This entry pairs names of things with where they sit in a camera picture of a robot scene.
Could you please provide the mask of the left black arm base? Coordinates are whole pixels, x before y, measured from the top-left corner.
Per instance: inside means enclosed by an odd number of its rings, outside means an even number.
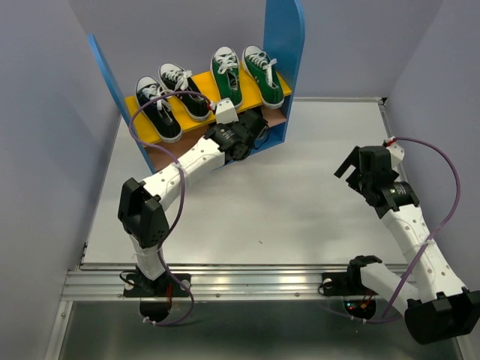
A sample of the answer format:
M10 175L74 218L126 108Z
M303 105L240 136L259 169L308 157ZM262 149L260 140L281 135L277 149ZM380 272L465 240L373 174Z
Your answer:
M186 290L166 273L163 273L157 280L149 280L136 268L133 271L122 271L119 278L124 283L123 296L125 298L188 297Z

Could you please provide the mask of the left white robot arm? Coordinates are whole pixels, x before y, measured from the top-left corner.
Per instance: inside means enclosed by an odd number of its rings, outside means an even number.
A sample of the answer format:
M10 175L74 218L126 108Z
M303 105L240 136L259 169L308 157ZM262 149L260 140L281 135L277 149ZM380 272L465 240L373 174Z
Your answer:
M249 109L237 121L210 127L190 150L164 169L141 181L129 178L124 182L118 219L133 243L142 274L140 284L149 295L160 295L167 286L166 269L159 258L172 228L165 211L176 199L183 203L187 188L203 176L247 158L268 130L268 122Z

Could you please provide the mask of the black canvas sneaker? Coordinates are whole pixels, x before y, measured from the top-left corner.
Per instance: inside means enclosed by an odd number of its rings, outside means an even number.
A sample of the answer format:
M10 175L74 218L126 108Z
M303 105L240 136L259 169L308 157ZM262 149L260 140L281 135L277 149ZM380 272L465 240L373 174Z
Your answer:
M140 78L136 84L136 101L141 107L153 98L160 97L169 92L156 79L150 76ZM182 128L172 112L169 101L164 98L146 106L144 115L155 127L159 137L167 143L180 140Z
M173 63L164 63L158 69L160 84L177 92L176 97L181 101L187 114L195 122L204 122L211 113L208 102L199 96L200 90L192 79L192 72Z

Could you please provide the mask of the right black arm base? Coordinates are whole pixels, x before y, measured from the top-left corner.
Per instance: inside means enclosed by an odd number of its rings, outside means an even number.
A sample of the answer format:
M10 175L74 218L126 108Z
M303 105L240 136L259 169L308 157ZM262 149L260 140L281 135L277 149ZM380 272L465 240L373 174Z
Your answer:
M359 275L345 272L324 272L318 286L318 293L331 296L369 296L371 290L362 284Z

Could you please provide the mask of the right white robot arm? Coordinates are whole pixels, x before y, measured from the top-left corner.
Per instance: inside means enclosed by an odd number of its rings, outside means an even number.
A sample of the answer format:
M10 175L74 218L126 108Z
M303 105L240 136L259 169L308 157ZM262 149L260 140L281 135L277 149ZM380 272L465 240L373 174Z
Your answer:
M354 170L346 183L372 207L393 235L409 266L398 276L376 256L356 256L339 280L337 294L366 290L389 301L419 344L468 335L479 321L479 291L471 291L455 274L434 240L411 185L398 181L396 166L404 150L393 142L356 146L339 166L340 178Z

